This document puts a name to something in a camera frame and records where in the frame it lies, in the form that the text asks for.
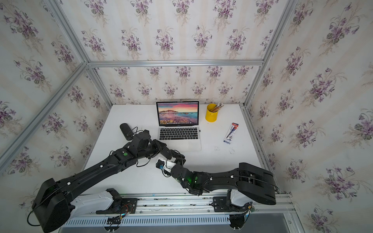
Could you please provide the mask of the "white vent grille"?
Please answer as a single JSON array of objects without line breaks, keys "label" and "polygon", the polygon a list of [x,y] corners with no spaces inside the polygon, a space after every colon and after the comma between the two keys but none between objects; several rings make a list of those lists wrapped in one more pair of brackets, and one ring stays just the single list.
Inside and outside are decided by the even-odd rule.
[{"label": "white vent grille", "polygon": [[108,227],[108,226],[187,226],[187,225],[229,225],[229,216],[218,215],[170,215],[170,216],[133,216],[124,217],[112,223],[108,216],[76,217],[68,220],[63,227]]}]

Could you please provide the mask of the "red blue pen box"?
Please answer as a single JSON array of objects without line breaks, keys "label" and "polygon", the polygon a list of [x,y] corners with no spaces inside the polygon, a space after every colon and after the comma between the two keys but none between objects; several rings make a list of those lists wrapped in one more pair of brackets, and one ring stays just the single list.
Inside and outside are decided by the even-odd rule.
[{"label": "red blue pen box", "polygon": [[238,129],[239,127],[239,124],[237,123],[232,123],[225,138],[224,138],[224,143],[227,143],[227,144],[231,144],[232,143],[232,140],[234,138],[234,135],[236,133],[236,130]]}]

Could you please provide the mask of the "aluminium cage frame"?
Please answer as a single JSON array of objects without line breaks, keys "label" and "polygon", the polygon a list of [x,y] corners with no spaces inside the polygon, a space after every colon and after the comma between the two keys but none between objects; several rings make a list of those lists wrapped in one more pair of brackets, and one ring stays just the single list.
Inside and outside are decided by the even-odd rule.
[{"label": "aluminium cage frame", "polygon": [[35,114],[31,121],[26,125],[25,129],[20,132],[17,138],[10,144],[10,146],[1,155],[1,172],[10,165],[12,160],[18,155],[21,148],[31,139],[36,133],[37,129],[44,122],[45,118],[59,105],[63,98],[67,95],[69,89],[80,79],[82,74],[86,72],[92,79],[93,85],[98,89],[103,96],[107,107],[111,108],[113,102],[106,91],[102,80],[94,71],[95,68],[112,68],[119,66],[129,67],[176,67],[176,66],[236,66],[236,65],[253,65],[259,66],[260,69],[254,78],[254,83],[249,89],[249,93],[245,99],[245,105],[251,101],[254,96],[254,91],[257,87],[260,75],[264,72],[264,68],[268,65],[270,58],[274,54],[275,48],[278,45],[281,35],[288,23],[288,20],[293,13],[297,1],[287,1],[281,17],[274,30],[273,37],[267,46],[267,51],[263,59],[210,59],[210,60],[155,60],[155,61],[91,61],[82,45],[78,42],[78,37],[73,31],[68,18],[63,12],[62,7],[58,1],[46,1],[45,4],[54,16],[58,26],[62,30],[63,35],[67,38],[68,43],[71,44],[72,50],[77,54],[78,59],[81,60],[79,66],[67,78],[67,80],[57,89],[57,91],[50,97],[46,104]]}]

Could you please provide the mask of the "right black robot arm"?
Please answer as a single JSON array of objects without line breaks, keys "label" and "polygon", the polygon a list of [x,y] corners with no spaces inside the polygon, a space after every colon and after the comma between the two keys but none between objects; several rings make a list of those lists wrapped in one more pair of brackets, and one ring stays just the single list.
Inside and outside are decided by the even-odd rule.
[{"label": "right black robot arm", "polygon": [[220,189],[235,189],[260,204],[275,205],[275,178],[272,172],[248,163],[226,172],[208,173],[190,171],[184,167],[186,159],[176,150],[171,150],[175,165],[170,171],[173,177],[189,194],[200,196],[205,192]]}]

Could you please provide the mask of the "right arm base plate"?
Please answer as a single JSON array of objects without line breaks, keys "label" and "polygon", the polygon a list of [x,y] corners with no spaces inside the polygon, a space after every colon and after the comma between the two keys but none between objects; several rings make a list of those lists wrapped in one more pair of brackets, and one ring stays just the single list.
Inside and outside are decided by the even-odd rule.
[{"label": "right arm base plate", "polygon": [[227,197],[213,197],[211,206],[214,212],[245,212],[249,209],[252,202],[245,203],[243,206],[235,205],[231,203],[231,200]]}]

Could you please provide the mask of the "yellow pen cup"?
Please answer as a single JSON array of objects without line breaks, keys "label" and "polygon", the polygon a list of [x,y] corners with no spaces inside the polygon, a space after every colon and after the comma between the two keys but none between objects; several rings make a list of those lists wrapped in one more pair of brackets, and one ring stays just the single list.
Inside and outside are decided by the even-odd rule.
[{"label": "yellow pen cup", "polygon": [[213,112],[212,110],[215,109],[217,105],[216,104],[209,104],[207,106],[207,111],[206,111],[206,121],[208,122],[215,122],[217,120],[217,117],[218,117],[218,112]]}]

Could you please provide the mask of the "aluminium mounting rails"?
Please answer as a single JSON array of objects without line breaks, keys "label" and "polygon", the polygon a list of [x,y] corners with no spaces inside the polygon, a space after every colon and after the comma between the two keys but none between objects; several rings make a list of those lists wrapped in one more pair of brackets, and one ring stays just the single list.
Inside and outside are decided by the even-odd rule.
[{"label": "aluminium mounting rails", "polygon": [[78,209],[87,207],[94,200],[102,201],[104,198],[113,196],[119,198],[136,198],[138,199],[135,214],[166,214],[166,213],[215,213],[211,203],[213,197],[227,197],[232,204],[243,206],[245,203],[252,202],[251,211],[260,213],[294,213],[295,207],[287,195],[277,195],[275,205],[266,205],[257,203],[243,194],[236,191],[227,193],[209,193],[207,195],[194,196],[190,194],[170,194],[170,195],[120,195],[113,192],[105,191],[98,194],[81,195],[71,202],[76,206],[74,212]]}]

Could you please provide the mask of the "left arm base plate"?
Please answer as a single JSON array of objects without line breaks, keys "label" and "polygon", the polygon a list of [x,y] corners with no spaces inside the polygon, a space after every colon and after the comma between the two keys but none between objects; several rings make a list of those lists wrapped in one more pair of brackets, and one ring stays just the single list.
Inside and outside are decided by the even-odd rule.
[{"label": "left arm base plate", "polygon": [[136,211],[138,199],[136,198],[125,198],[114,200],[113,203],[106,210],[96,211],[97,215],[107,214],[134,214]]}]

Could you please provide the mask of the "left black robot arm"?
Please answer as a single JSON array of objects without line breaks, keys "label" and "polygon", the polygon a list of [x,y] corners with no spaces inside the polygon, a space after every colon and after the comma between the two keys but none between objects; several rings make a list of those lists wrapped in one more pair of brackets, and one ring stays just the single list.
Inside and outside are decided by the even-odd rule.
[{"label": "left black robot arm", "polygon": [[135,165],[142,158],[151,159],[162,154],[172,159],[167,144],[151,139],[148,130],[134,135],[122,148],[112,151],[98,164],[68,178],[44,181],[34,199],[31,212],[35,214],[43,232],[50,233],[71,217],[75,206],[71,202],[102,180]]}]

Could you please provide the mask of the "silver open laptop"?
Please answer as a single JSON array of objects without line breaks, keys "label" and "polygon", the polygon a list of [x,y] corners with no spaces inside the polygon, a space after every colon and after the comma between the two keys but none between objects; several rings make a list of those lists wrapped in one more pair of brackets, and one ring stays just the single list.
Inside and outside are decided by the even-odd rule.
[{"label": "silver open laptop", "polygon": [[199,101],[156,102],[158,140],[179,152],[201,151]]}]

